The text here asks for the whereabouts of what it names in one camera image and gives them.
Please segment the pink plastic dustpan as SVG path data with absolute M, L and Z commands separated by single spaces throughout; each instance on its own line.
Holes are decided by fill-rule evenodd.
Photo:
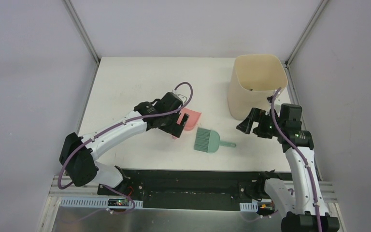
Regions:
M 185 131 L 192 131 L 196 127 L 202 113 L 198 112 L 198 111 L 188 109 L 188 108 L 183 108 L 179 112 L 176 112 L 176 114 L 179 115 L 177 117 L 177 122 L 176 122 L 176 124 L 178 124 L 178 125 L 181 124 L 181 121 L 183 120 L 183 117 L 185 115 L 188 115 L 188 119 L 185 122 L 185 125 L 184 125 L 184 128 L 183 128 L 183 132 L 185 132 Z

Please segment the green hand brush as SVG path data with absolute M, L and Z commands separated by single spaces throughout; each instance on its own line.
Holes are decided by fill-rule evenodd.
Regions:
M 218 132 L 198 127 L 194 142 L 194 150 L 215 153 L 220 146 L 235 148 L 237 145 L 233 142 L 223 141 Z

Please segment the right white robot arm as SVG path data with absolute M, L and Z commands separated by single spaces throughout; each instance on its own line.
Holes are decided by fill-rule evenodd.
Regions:
M 337 232 L 340 222 L 325 204 L 314 163 L 314 143 L 301 122 L 302 107 L 284 103 L 280 112 L 252 108 L 236 128 L 260 138 L 276 137 L 289 163 L 293 180 L 290 193 L 283 181 L 269 176 L 255 184 L 261 198 L 270 197 L 282 217 L 283 232 Z

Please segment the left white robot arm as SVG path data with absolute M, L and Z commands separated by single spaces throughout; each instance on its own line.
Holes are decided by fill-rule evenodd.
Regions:
M 99 158 L 123 141 L 150 129 L 160 129 L 179 138 L 188 116 L 180 116 L 184 97 L 173 92 L 161 99 L 141 102 L 114 125 L 78 136 L 75 132 L 65 138 L 59 157 L 61 173 L 67 173 L 77 187 L 90 182 L 109 186 L 115 195 L 127 192 L 128 182 L 120 168 L 100 163 Z

